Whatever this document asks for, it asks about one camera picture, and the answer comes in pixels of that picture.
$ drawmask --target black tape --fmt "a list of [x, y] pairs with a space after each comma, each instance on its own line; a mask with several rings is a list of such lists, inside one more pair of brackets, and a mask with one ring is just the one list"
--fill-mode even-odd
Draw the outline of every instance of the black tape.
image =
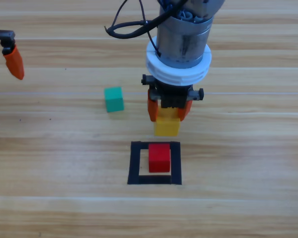
[[127, 184], [176, 184], [182, 185], [181, 172], [181, 144], [179, 142], [167, 142], [171, 150], [171, 175], [146, 175], [140, 176], [140, 152], [148, 150], [149, 144], [166, 142], [131, 142], [130, 165]]

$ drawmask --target cube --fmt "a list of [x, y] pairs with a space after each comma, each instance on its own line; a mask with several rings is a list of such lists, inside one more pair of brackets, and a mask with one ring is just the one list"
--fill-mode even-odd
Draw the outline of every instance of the cube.
[[155, 136], [177, 136], [181, 121], [176, 108], [159, 108], [154, 127]]
[[104, 94], [108, 113], [124, 110], [123, 91], [121, 87], [105, 88]]
[[170, 172], [171, 155], [170, 144], [153, 143], [149, 144], [149, 172], [168, 173]]

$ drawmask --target teal cube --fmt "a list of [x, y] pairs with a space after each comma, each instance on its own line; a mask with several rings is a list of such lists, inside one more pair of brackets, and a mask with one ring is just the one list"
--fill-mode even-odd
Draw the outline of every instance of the teal cube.
[[108, 113], [124, 110], [123, 91], [121, 87], [105, 88], [104, 94]]

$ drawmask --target metal cylinder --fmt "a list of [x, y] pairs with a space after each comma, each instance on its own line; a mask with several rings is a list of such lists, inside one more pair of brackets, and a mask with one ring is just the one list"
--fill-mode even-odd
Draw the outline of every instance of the metal cylinder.
[[213, 18], [202, 23], [193, 23], [174, 17], [158, 26], [157, 48], [159, 59], [173, 68], [190, 68], [202, 60]]

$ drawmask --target red cube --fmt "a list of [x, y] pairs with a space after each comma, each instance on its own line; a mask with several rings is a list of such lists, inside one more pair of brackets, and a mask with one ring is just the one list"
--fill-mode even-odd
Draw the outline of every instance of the red cube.
[[149, 144], [149, 172], [168, 173], [170, 172], [171, 156], [170, 144], [153, 143]]

